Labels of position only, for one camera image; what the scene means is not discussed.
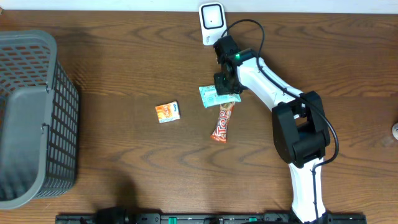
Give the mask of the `mint green wipes packet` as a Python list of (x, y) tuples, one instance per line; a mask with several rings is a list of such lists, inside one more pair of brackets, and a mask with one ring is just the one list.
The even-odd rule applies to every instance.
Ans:
[(238, 94), (226, 94), (226, 95), (217, 94), (214, 85), (200, 86), (198, 89), (200, 91), (202, 103), (205, 108), (216, 105), (222, 105), (225, 103), (241, 102), (241, 98)]

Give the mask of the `red chocolate bar wrapper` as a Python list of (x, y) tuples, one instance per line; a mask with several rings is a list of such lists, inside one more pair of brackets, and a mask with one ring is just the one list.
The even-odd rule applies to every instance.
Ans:
[(211, 138), (215, 141), (227, 143), (228, 125), (235, 102), (220, 105), (219, 118)]

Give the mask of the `orange small box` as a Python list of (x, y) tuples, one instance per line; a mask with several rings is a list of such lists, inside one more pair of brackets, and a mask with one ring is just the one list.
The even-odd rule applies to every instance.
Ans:
[(176, 101), (155, 107), (159, 123), (167, 123), (180, 119), (180, 111)]

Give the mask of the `green lid jar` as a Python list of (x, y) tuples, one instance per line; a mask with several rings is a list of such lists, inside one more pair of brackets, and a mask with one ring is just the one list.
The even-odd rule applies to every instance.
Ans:
[(395, 139), (398, 139), (398, 123), (393, 125), (392, 135), (394, 136)]

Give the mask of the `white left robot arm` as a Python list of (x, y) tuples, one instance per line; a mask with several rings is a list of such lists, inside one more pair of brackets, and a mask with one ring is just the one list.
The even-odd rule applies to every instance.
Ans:
[(132, 224), (135, 219), (124, 207), (111, 207), (98, 210), (94, 214), (95, 224)]

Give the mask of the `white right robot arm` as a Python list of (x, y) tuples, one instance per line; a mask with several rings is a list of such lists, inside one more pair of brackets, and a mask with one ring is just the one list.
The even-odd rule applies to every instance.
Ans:
[(272, 113), (274, 146), (290, 169), (295, 221), (320, 221), (326, 212), (320, 170), (330, 144), (320, 96), (290, 86), (254, 50), (240, 50), (230, 35), (218, 39), (213, 48), (221, 65), (214, 75), (217, 93), (251, 90)]

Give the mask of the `white barcode scanner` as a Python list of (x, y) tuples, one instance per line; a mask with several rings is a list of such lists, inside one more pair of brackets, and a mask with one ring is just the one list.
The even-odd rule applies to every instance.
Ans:
[(203, 45), (213, 45), (227, 28), (224, 7), (219, 2), (204, 3), (199, 16)]

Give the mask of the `grey plastic basket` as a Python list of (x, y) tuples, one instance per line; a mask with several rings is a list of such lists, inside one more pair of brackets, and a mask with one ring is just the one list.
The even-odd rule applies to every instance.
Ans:
[(1, 33), (1, 208), (56, 197), (76, 180), (78, 90), (41, 30)]

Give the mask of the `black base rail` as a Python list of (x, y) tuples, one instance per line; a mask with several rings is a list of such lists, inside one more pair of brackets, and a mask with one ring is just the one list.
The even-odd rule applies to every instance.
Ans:
[[(131, 215), (135, 219), (132, 224), (255, 224), (299, 223), (289, 213), (265, 213), (263, 215), (160, 215), (158, 213), (142, 213)], [(57, 215), (55, 224), (93, 223), (93, 215)]]

